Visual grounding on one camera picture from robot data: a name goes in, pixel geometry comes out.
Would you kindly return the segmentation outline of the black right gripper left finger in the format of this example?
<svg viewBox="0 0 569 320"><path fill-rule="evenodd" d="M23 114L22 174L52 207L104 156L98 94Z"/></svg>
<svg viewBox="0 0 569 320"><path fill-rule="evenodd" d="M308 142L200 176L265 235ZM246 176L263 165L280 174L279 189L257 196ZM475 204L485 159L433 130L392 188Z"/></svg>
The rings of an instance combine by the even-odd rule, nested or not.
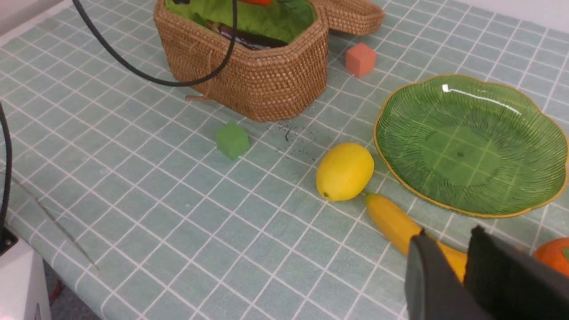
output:
<svg viewBox="0 0 569 320"><path fill-rule="evenodd" d="M410 320L491 320L459 281L439 245L421 231L410 239L405 274Z"/></svg>

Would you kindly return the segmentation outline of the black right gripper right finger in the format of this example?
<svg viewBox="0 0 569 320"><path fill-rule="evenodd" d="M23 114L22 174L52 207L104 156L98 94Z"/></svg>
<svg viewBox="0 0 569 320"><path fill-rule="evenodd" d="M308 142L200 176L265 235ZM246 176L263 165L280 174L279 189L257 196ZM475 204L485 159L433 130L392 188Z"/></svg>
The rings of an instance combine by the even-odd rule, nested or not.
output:
<svg viewBox="0 0 569 320"><path fill-rule="evenodd" d="M569 281L506 241L474 227L464 286L496 320L566 320Z"/></svg>

